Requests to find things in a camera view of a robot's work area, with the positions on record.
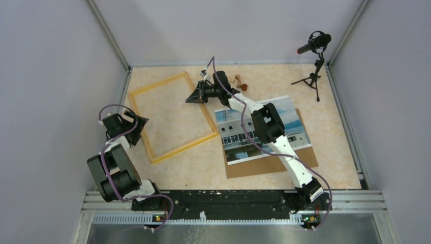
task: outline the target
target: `wire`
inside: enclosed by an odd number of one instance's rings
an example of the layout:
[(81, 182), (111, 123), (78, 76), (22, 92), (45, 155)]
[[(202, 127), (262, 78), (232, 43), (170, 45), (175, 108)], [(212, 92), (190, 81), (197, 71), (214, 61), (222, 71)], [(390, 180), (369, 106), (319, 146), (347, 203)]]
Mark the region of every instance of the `wire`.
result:
[[(103, 110), (105, 110), (106, 108), (109, 108), (109, 107), (121, 107), (121, 108), (125, 108), (125, 109), (129, 110), (129, 111), (130, 111), (130, 112), (135, 116), (135, 118), (134, 118), (135, 123), (134, 123), (133, 127), (132, 127), (130, 130), (128, 130), (128, 131), (126, 131), (126, 132), (123, 132), (123, 133), (121, 133), (121, 134), (117, 135), (116, 137), (112, 138), (110, 141), (112, 141), (112, 142), (113, 142), (113, 141), (115, 141), (116, 139), (120, 138), (121, 136), (127, 135), (128, 133), (130, 133), (130, 132), (132, 132), (134, 129), (136, 129), (136, 127), (138, 126), (138, 118), (137, 118), (137, 115), (135, 114), (135, 112), (134, 112), (132, 109), (130, 109), (130, 108), (128, 108), (128, 107), (126, 107), (126, 106), (124, 106), (124, 105), (121, 105), (121, 104), (110, 104), (110, 105), (106, 105), (105, 107), (103, 107), (103, 108), (100, 110), (100, 112), (99, 112), (99, 121), (101, 121), (101, 120), (102, 120), (102, 112), (103, 112)], [(127, 202), (127, 201), (134, 200), (134, 199), (136, 199), (136, 198), (140, 198), (140, 197), (145, 197), (145, 198), (163, 197), (163, 198), (168, 199), (168, 200), (169, 200), (169, 202), (171, 203), (171, 210), (169, 211), (168, 216), (167, 216), (167, 217), (166, 217), (166, 219), (161, 223), (161, 225), (159, 225), (158, 227), (154, 228), (153, 230), (154, 230), (154, 231), (156, 231), (156, 230), (161, 229), (161, 228), (165, 225), (165, 223), (168, 221), (168, 219), (171, 217), (171, 215), (172, 215), (172, 212), (173, 212), (173, 210), (174, 210), (174, 202), (172, 201), (172, 199), (171, 199), (169, 196), (167, 196), (167, 195), (163, 195), (163, 194), (154, 194), (154, 195), (149, 195), (149, 196), (142, 196), (142, 194), (141, 194), (140, 196), (134, 196), (134, 197), (131, 197), (131, 198), (128, 198), (128, 199), (124, 199), (124, 198), (121, 196), (121, 194), (119, 193), (119, 191), (118, 191), (117, 187), (115, 186), (114, 181), (112, 180), (111, 174), (109, 173), (108, 167), (106, 166), (106, 162), (105, 162), (105, 150), (108, 148), (109, 144), (110, 144), (110, 143), (107, 143), (107, 144), (102, 148), (102, 151), (100, 152), (100, 158), (101, 158), (101, 161), (102, 161), (103, 170), (105, 171), (106, 177), (108, 178), (108, 181), (109, 181), (109, 183), (111, 184), (112, 190), (114, 191), (115, 195), (117, 196), (117, 198), (118, 198), (120, 201), (122, 201), (122, 202)]]
[(292, 155), (289, 155), (289, 154), (275, 154), (275, 153), (272, 153), (272, 152), (269, 152), (269, 151), (267, 151), (267, 150), (265, 150), (265, 149), (263, 149), (263, 148), (261, 148), (257, 143), (255, 143), (254, 142), (254, 140), (252, 140), (251, 139), (251, 137), (250, 137), (250, 135), (248, 134), (248, 132), (247, 132), (247, 130), (245, 129), (245, 125), (244, 125), (244, 114), (245, 114), (245, 110), (247, 109), (247, 103), (245, 103), (244, 101), (242, 101), (241, 99), (239, 99), (239, 98), (237, 98), (233, 93), (231, 93), (229, 90), (227, 90), (226, 89), (226, 87), (223, 85), (223, 83), (220, 81), (220, 79), (219, 79), (219, 76), (217, 75), (217, 72), (216, 72), (216, 62), (215, 62), (215, 57), (213, 56), (211, 59), (210, 59), (210, 61), (209, 61), (209, 63), (208, 63), (208, 66), (211, 64), (211, 62), (212, 62), (212, 68), (214, 69), (214, 74), (215, 74), (215, 77), (216, 77), (216, 79), (217, 79), (217, 81), (219, 82), (219, 84), (220, 84), (220, 86), (223, 88), (223, 90), (225, 90), (231, 97), (233, 97), (234, 99), (236, 99), (237, 101), (239, 101), (240, 103), (242, 103), (242, 104), (244, 104), (244, 109), (242, 110), (242, 114), (241, 114), (241, 127), (242, 127), (242, 130), (244, 131), (244, 133), (245, 133), (245, 136), (246, 136), (246, 138), (257, 148), (257, 149), (259, 149), (259, 150), (261, 150), (262, 152), (264, 152), (264, 153), (266, 153), (266, 154), (268, 154), (268, 155), (271, 155), (271, 156), (278, 156), (278, 157), (289, 157), (289, 158), (291, 158), (291, 159), (293, 159), (293, 158), (295, 158), (298, 162), (300, 162), (306, 169), (308, 169), (311, 173), (313, 173), (313, 174), (315, 174), (315, 175), (317, 175), (319, 178), (321, 178), (324, 182), (325, 182), (325, 184), (326, 184), (326, 186), (328, 187), (328, 191), (329, 191), (329, 207), (328, 207), (328, 210), (326, 211), (326, 213), (325, 213), (325, 216), (323, 216), (323, 219), (322, 219), (322, 221), (314, 228), (314, 230), (317, 230), (317, 229), (319, 229), (321, 226), (322, 226), (322, 224), (326, 221), (326, 217), (328, 216), (328, 214), (329, 214), (329, 210), (331, 209), (331, 207), (332, 207), (332, 189), (331, 189), (331, 187), (329, 186), (329, 183), (328, 183), (328, 181), (326, 181), (326, 179), (323, 177), (323, 176), (321, 176), (319, 173), (317, 173), (316, 171), (314, 171), (312, 168), (310, 168), (310, 166), (308, 166), (307, 164), (305, 164), (301, 159), (299, 159), (299, 158), (296, 158), (296, 156), (292, 156)]

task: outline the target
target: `photograph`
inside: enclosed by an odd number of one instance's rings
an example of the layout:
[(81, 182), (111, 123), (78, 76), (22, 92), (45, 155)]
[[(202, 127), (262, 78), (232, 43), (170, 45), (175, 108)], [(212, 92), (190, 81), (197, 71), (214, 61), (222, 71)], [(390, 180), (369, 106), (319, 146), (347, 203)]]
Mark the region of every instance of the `photograph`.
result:
[[(272, 103), (275, 106), (284, 124), (290, 146), (294, 150), (312, 146), (289, 96), (262, 100), (257, 103), (262, 105)], [(223, 108), (216, 110), (215, 116), (228, 165), (269, 156), (257, 149), (246, 138), (241, 127), (241, 112)], [(250, 117), (244, 116), (244, 126), (248, 135), (255, 143), (266, 151), (273, 152), (267, 144), (263, 144), (257, 138), (253, 121)]]

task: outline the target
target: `brown board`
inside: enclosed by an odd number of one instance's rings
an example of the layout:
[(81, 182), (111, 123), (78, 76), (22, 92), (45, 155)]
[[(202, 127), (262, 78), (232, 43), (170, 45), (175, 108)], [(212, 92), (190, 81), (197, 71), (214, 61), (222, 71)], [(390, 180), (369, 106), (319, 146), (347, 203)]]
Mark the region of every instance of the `brown board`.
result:
[[(304, 125), (302, 121), (301, 114), (299, 113), (299, 109), (296, 109), (296, 113), (301, 120), (301, 124)], [(303, 149), (299, 149), (295, 151), (298, 157), (304, 161), (310, 167), (318, 167), (317, 159), (313, 151), (313, 147), (307, 147)], [(250, 175), (258, 175), (258, 174), (269, 174), (286, 171), (283, 163), (278, 157), (264, 157), (260, 159), (254, 159), (246, 162), (241, 162), (233, 165), (228, 165), (228, 162), (225, 158), (225, 168), (226, 168), (226, 176), (227, 178), (237, 178), (243, 176)]]

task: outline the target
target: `tripod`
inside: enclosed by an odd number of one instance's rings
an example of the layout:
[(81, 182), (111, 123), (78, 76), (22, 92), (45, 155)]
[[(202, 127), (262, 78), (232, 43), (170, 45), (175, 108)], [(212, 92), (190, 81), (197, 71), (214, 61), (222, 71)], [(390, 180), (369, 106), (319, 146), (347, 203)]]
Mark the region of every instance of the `tripod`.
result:
[(316, 95), (317, 95), (316, 100), (319, 102), (320, 98), (319, 98), (319, 91), (317, 90), (317, 79), (320, 78), (320, 75), (318, 75), (318, 73), (320, 71), (320, 68), (322, 68), (323, 64), (325, 63), (325, 59), (323, 58), (323, 53), (318, 53), (318, 55), (319, 55), (319, 59), (316, 60), (316, 62), (314, 63), (314, 66), (316, 66), (316, 71), (314, 73), (311, 73), (310, 76), (305, 78), (305, 79), (293, 82), (292, 85), (300, 83), (301, 81), (303, 81), (310, 88), (316, 90)]

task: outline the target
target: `wall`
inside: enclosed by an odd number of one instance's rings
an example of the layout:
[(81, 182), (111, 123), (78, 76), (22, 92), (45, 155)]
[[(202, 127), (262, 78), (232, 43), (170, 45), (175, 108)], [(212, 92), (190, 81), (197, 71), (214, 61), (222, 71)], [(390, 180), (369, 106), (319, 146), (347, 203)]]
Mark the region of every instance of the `wall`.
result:
[(362, 0), (95, 0), (131, 66), (313, 63), (313, 31), (337, 43)]
[(431, 2), (373, 1), (333, 69), (402, 243), (429, 243)]
[(0, 2), (0, 242), (70, 243), (125, 71), (83, 0)]

